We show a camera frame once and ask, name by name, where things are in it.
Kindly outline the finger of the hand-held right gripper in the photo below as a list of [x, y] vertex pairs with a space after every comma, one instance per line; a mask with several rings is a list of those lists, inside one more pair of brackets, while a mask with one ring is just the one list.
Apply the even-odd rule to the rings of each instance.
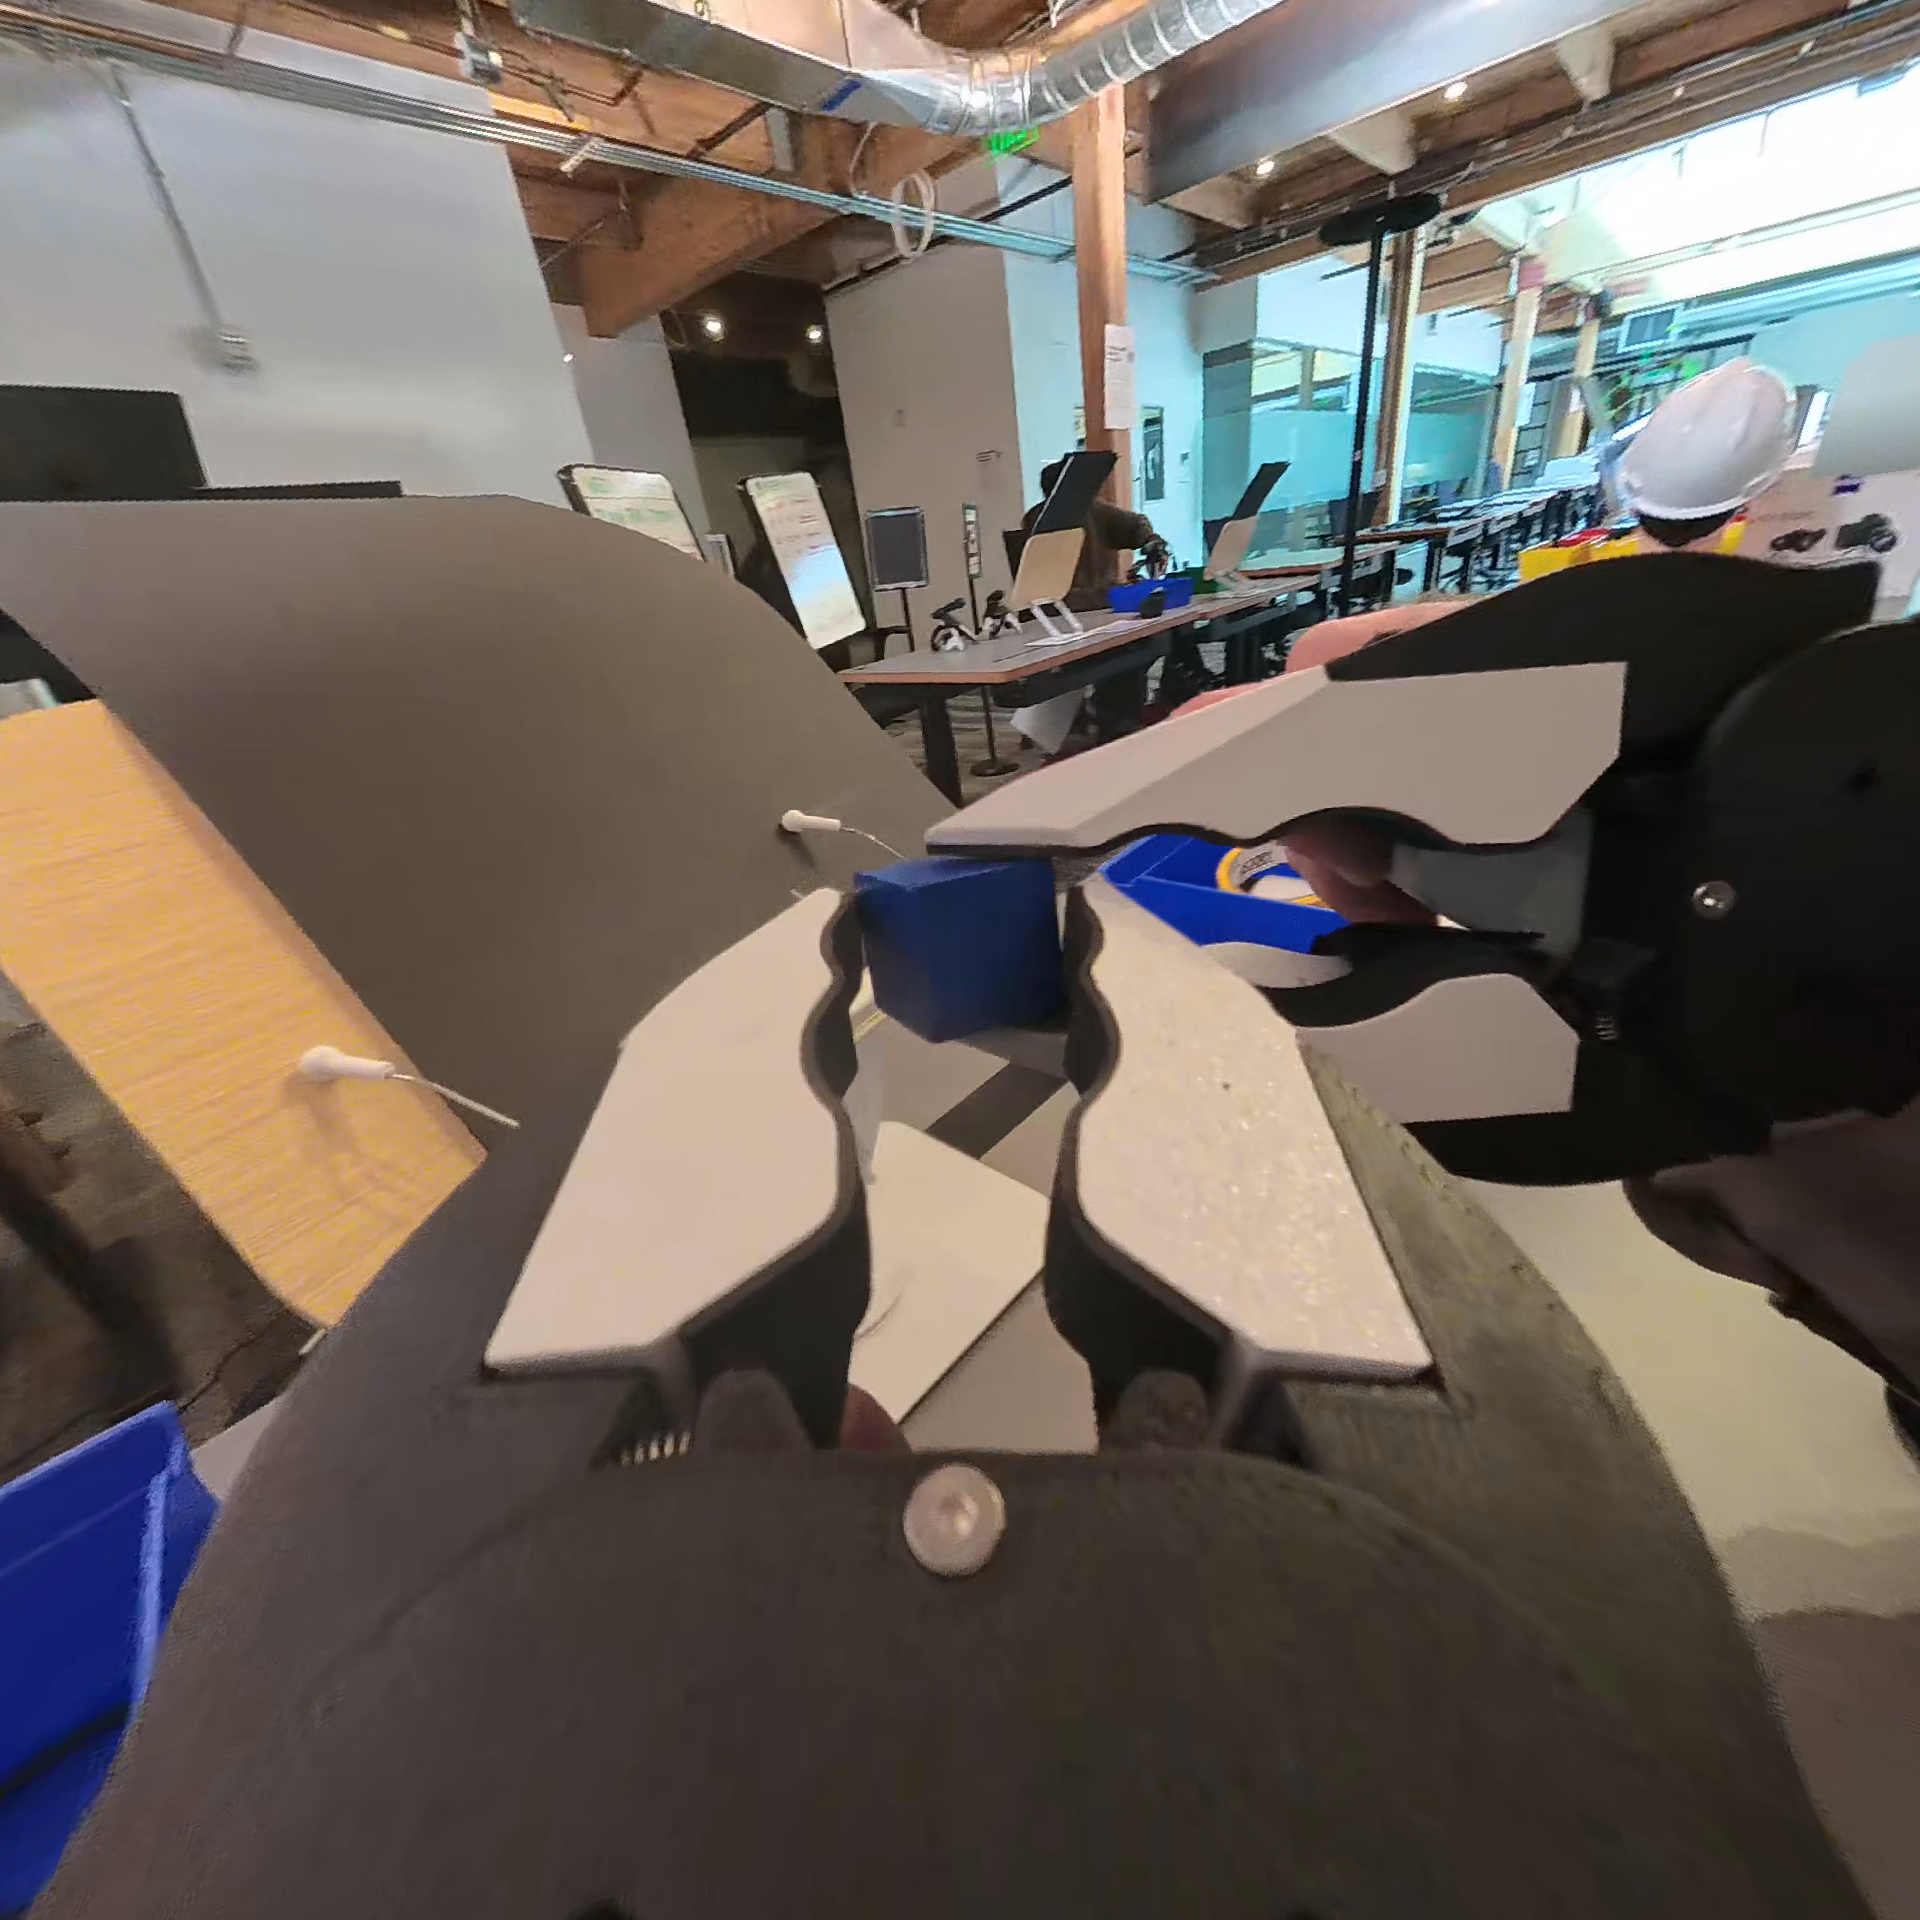
[[1350, 924], [1260, 958], [1260, 990], [1374, 1110], [1403, 1127], [1571, 1110], [1578, 1033], [1521, 941], [1444, 924]]
[[1062, 857], [1180, 832], [1255, 846], [1360, 815], [1415, 846], [1395, 872], [1441, 917], [1571, 954], [1591, 846], [1580, 805], [1619, 757], [1624, 699], [1621, 662], [1383, 681], [1310, 669], [1031, 773], [924, 845]]

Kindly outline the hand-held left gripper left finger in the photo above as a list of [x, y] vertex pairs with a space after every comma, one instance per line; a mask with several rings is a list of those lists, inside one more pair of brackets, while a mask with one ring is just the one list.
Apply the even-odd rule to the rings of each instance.
[[484, 1353], [491, 1381], [641, 1378], [677, 1426], [731, 1374], [838, 1444], [871, 1298], [847, 1096], [862, 947], [818, 888], [622, 1040]]

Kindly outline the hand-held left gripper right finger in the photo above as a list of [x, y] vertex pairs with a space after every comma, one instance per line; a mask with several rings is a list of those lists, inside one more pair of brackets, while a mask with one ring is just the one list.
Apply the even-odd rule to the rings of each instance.
[[1065, 907], [1074, 1093], [1044, 1302], [1099, 1450], [1311, 1450], [1317, 1394], [1434, 1398], [1352, 1155], [1263, 989], [1109, 884]]

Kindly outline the blue cube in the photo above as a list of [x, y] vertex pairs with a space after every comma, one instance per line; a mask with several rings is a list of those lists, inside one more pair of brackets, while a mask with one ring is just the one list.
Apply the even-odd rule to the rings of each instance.
[[928, 1045], [1065, 1015], [1052, 866], [932, 857], [857, 872], [852, 893], [876, 1009]]

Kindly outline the person's right hand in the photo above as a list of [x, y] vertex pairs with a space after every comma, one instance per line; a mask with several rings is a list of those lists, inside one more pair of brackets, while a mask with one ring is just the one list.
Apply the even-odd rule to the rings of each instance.
[[[1281, 673], [1293, 676], [1326, 669], [1382, 639], [1411, 632], [1476, 602], [1474, 592], [1428, 592], [1411, 604], [1388, 604], [1372, 613], [1322, 621], [1293, 637]], [[1284, 846], [1285, 860], [1310, 890], [1347, 922], [1438, 924], [1435, 914], [1422, 900], [1411, 899], [1392, 880], [1390, 846], [1367, 829], [1339, 823], [1295, 829]]]

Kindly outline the small tilted board on stand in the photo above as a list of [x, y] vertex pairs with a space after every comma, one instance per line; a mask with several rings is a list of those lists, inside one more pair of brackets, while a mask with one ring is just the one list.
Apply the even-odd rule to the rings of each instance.
[[1074, 450], [1041, 470], [1041, 498], [1021, 532], [1020, 558], [1006, 597], [1016, 623], [1029, 624], [1041, 647], [1065, 647], [1083, 637], [1067, 607], [1088, 543], [1092, 510], [1101, 505], [1117, 454], [1109, 449]]
[[1262, 462], [1237, 495], [1231, 513], [1205, 522], [1208, 550], [1201, 565], [1204, 583], [1217, 589], [1236, 585], [1240, 569], [1253, 546], [1268, 497], [1281, 483], [1287, 468], [1289, 461]]

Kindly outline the white board stand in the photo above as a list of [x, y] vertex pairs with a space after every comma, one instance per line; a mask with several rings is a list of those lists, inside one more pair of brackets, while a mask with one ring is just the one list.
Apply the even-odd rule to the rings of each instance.
[[862, 958], [852, 1009], [857, 1072], [845, 1096], [871, 1234], [871, 1298], [849, 1384], [910, 1414], [1038, 1276], [1044, 1198], [959, 1146], [884, 1116], [878, 1009]]

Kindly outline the long work table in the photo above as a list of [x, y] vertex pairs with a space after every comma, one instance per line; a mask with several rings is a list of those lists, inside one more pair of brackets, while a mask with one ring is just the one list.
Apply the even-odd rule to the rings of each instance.
[[1250, 585], [1201, 594], [1155, 618], [1088, 614], [1072, 635], [1044, 632], [1039, 623], [1026, 623], [958, 650], [905, 653], [852, 666], [838, 681], [878, 723], [912, 712], [920, 727], [926, 781], [948, 805], [962, 805], [962, 769], [948, 714], [951, 702], [985, 695], [998, 708], [1028, 708], [1112, 676], [1138, 675], [1164, 658], [1174, 637], [1211, 629], [1217, 640], [1236, 640], [1265, 624], [1285, 600], [1317, 587], [1320, 578], [1314, 569], [1265, 570]]

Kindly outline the white hard hat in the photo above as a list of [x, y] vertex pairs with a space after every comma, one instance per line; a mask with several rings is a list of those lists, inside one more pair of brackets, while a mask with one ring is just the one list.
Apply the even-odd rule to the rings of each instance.
[[1619, 503], [1642, 522], [1725, 521], [1771, 487], [1798, 440], [1795, 389], [1740, 356], [1664, 398], [1626, 445]]

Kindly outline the wooden support column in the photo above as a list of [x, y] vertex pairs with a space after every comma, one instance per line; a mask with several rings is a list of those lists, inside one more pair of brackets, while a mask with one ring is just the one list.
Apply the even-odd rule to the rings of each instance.
[[1101, 498], [1133, 505], [1132, 391], [1107, 366], [1107, 332], [1132, 346], [1125, 245], [1125, 96], [1107, 86], [1067, 121], [1075, 344], [1083, 446], [1113, 457]]

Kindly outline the grey and wooden curved board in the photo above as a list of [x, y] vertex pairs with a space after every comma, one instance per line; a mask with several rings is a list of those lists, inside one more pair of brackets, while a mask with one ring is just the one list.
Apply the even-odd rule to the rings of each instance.
[[3, 720], [3, 979], [240, 1262], [336, 1324], [514, 1116], [954, 811], [750, 590], [512, 497], [3, 507], [90, 699]]

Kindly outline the whiteboard on stand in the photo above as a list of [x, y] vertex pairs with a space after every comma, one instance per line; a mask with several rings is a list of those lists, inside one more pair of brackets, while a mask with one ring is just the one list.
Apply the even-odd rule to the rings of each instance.
[[738, 489], [808, 647], [819, 655], [863, 635], [866, 611], [816, 478], [804, 470], [755, 475]]
[[558, 468], [556, 478], [575, 514], [637, 532], [689, 561], [701, 562], [706, 558], [701, 538], [672, 480], [663, 475], [595, 462], [570, 462]]

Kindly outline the black monitor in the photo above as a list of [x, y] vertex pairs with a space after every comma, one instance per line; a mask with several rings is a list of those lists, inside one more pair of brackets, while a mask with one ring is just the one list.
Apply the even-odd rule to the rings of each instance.
[[1, 386], [1, 503], [181, 500], [206, 489], [173, 393]]

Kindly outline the silver rectangular air duct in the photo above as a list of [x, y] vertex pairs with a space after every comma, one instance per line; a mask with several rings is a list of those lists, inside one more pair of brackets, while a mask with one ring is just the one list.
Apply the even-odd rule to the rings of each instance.
[[814, 118], [932, 131], [971, 60], [878, 2], [510, 2], [524, 35]]

